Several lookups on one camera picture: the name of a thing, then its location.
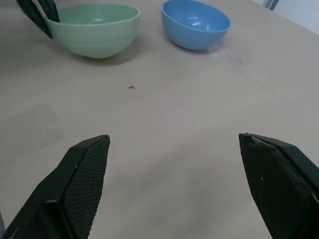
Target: bowl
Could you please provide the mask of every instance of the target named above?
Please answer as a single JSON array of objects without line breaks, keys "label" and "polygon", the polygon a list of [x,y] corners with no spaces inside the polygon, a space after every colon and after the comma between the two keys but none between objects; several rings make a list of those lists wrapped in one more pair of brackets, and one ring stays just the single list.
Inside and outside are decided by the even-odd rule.
[{"label": "bowl", "polygon": [[168,38],[190,50],[206,50],[230,28],[229,18],[217,8],[194,0],[169,0],[161,8]]},{"label": "bowl", "polygon": [[58,9],[46,19],[52,34],[76,54],[105,58],[125,50],[138,33],[140,10],[128,5],[84,4]]}]

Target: table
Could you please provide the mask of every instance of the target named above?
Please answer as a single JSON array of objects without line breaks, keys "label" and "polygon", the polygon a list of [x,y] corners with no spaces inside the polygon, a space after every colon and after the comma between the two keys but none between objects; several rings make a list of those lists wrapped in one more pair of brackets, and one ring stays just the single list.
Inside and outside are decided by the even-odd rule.
[{"label": "table", "polygon": [[232,28],[217,47],[192,52],[164,36],[160,0],[108,2],[142,17],[133,45],[104,60],[70,53],[11,0],[0,3],[4,223],[69,147],[107,133],[91,239],[270,239],[238,133],[296,144],[319,165],[318,36],[250,0],[206,0]]}]

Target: green bowl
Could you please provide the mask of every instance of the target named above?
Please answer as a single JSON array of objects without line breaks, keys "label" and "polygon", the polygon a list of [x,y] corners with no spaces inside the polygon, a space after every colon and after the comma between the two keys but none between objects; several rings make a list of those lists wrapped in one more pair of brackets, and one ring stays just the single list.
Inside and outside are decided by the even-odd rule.
[{"label": "green bowl", "polygon": [[85,4],[58,9],[60,22],[46,19],[55,38],[76,54],[105,58],[125,50],[138,33],[141,12],[117,4]]}]

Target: white wall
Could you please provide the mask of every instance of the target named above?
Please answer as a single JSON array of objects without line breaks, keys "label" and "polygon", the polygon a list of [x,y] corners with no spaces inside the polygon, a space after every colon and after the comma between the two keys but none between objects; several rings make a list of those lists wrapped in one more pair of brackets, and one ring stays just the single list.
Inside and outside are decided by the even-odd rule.
[{"label": "white wall", "polygon": [[319,34],[319,0],[280,0],[274,12]]}]

